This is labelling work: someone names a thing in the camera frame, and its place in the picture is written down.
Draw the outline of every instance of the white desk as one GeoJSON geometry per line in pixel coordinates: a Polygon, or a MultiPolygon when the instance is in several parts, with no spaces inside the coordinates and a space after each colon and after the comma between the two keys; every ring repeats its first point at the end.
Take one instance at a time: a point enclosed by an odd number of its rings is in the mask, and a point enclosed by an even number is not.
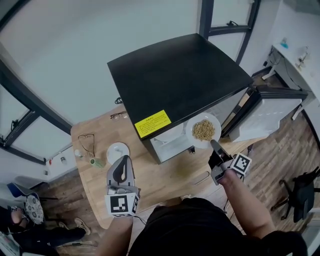
{"type": "MultiPolygon", "coordinates": [[[[294,48],[284,48],[281,44],[277,43],[272,45],[275,52],[278,52],[278,57],[275,63],[279,63],[281,58],[285,58],[287,63],[290,63],[294,69],[300,74],[302,79],[307,84],[308,88],[308,97],[301,103],[297,111],[294,113],[292,120],[295,120],[298,114],[315,98],[320,100],[320,81],[316,81],[317,70],[312,69],[312,63],[310,60],[306,60],[306,67],[302,67],[301,70],[297,68],[296,63],[298,62],[298,57],[301,55],[294,48]]],[[[275,74],[275,69],[277,65],[273,65],[270,72],[262,77],[263,80],[273,76],[275,74]]]]}

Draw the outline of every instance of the person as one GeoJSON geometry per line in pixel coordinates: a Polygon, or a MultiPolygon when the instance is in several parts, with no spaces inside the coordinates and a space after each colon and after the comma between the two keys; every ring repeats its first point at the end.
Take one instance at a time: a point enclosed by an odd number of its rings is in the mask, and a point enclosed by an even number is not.
{"type": "Polygon", "coordinates": [[[23,252],[40,255],[59,255],[55,247],[80,240],[91,231],[85,222],[76,217],[76,228],[69,229],[63,222],[59,227],[46,229],[44,224],[35,225],[23,209],[12,206],[5,209],[0,207],[0,231],[11,234],[21,246],[23,252]]]}
{"type": "MultiPolygon", "coordinates": [[[[157,206],[128,255],[308,255],[302,236],[277,231],[269,211],[233,170],[226,170],[219,183],[246,235],[211,202],[186,198],[179,205],[157,206]]],[[[96,255],[125,256],[132,226],[133,217],[114,218],[96,255]]]]}

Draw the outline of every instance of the wooden table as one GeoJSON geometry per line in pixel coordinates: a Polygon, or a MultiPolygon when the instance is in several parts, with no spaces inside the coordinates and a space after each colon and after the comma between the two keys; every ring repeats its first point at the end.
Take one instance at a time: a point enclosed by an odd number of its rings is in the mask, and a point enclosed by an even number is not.
{"type": "MultiPolygon", "coordinates": [[[[104,168],[90,165],[89,161],[76,159],[81,181],[92,210],[101,227],[107,229],[113,219],[107,212],[105,195],[107,193],[107,171],[110,164],[106,161],[108,147],[115,142],[125,143],[130,150],[135,185],[141,189],[138,212],[160,202],[188,194],[196,194],[213,180],[209,176],[208,160],[212,149],[196,149],[196,154],[184,151],[168,161],[158,165],[140,142],[129,119],[110,119],[110,115],[124,111],[123,105],[97,118],[76,124],[71,129],[73,149],[84,155],[79,135],[94,134],[95,157],[106,162],[104,168]]],[[[229,139],[220,139],[221,146],[231,155],[241,152],[249,145],[263,138],[232,143],[229,139]]]]}

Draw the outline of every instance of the small bottle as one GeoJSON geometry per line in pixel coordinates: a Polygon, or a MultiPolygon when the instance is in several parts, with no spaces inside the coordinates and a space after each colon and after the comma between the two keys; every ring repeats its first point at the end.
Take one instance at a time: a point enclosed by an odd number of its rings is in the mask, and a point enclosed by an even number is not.
{"type": "Polygon", "coordinates": [[[103,168],[105,167],[105,164],[98,158],[91,158],[90,164],[94,167],[103,168]]]}
{"type": "Polygon", "coordinates": [[[80,153],[80,150],[79,149],[76,149],[74,151],[74,155],[79,158],[80,160],[83,160],[84,159],[84,155],[80,153]]]}

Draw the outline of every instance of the white saucer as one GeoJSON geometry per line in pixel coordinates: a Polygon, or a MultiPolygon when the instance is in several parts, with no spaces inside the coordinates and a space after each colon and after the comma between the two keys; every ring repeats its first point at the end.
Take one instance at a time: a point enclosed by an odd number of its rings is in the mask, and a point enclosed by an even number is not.
{"type": "Polygon", "coordinates": [[[211,147],[210,141],[207,141],[207,140],[201,141],[200,139],[197,139],[192,135],[194,125],[196,123],[201,122],[204,119],[207,119],[208,121],[210,121],[213,124],[213,127],[215,129],[214,135],[212,136],[212,140],[219,141],[221,136],[221,125],[219,120],[214,115],[203,112],[192,117],[186,123],[185,135],[188,138],[188,140],[192,143],[192,145],[194,145],[196,148],[199,148],[199,149],[208,149],[209,147],[211,147]]]}
{"type": "Polygon", "coordinates": [[[122,156],[130,156],[129,148],[122,142],[113,143],[106,152],[106,159],[113,165],[122,156]]]}

